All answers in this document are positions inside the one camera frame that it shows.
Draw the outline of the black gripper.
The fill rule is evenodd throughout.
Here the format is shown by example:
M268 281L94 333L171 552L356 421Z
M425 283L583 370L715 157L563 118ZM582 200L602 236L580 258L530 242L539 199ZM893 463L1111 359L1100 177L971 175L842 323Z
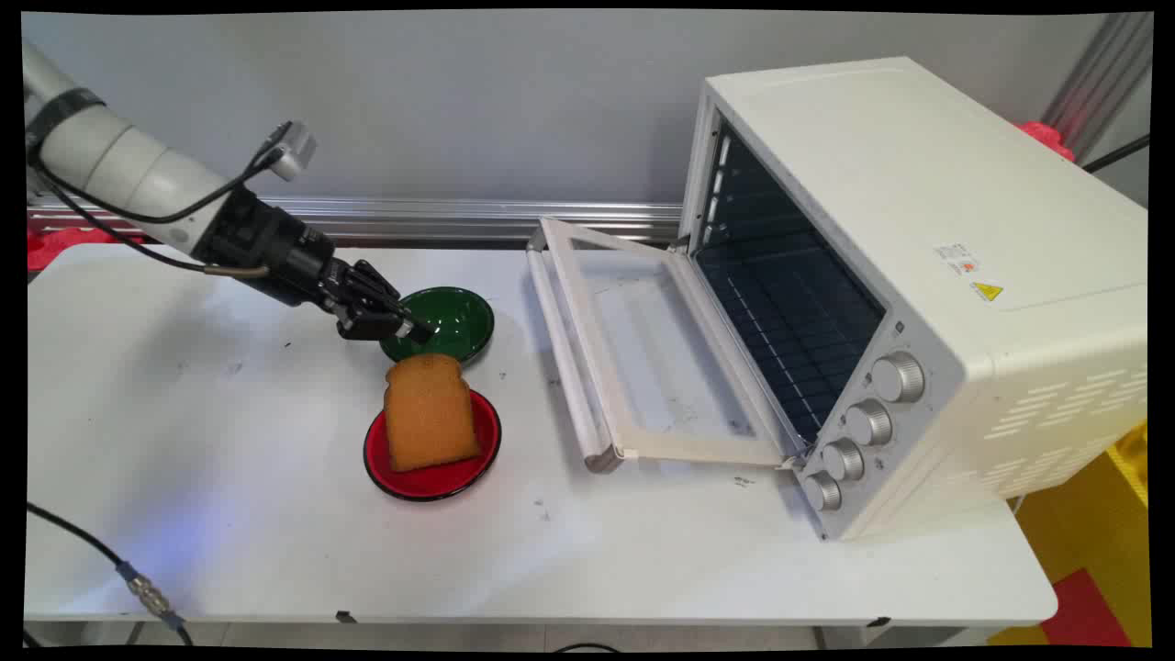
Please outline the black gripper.
M349 267L334 252L325 234L239 187L219 205L195 247L195 259L230 269L266 268L264 276L239 282L287 306L349 304L334 309L337 333L348 342L400 338L425 344L434 338L437 328L411 313L372 264L358 259Z

